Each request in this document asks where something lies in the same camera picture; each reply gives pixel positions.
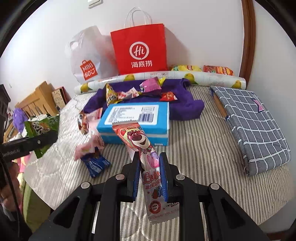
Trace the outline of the person's left hand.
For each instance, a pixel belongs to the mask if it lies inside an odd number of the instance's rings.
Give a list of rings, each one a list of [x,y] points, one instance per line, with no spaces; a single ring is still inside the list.
[[[16,201],[18,206],[21,204],[23,196],[20,191],[20,183],[17,179],[19,174],[19,166],[17,163],[12,162],[10,168],[8,168],[11,182],[13,184],[13,188],[16,195]],[[1,189],[1,198],[3,206],[9,211],[16,211],[16,204],[13,198],[13,192],[10,188],[10,185],[6,185],[3,189]]]

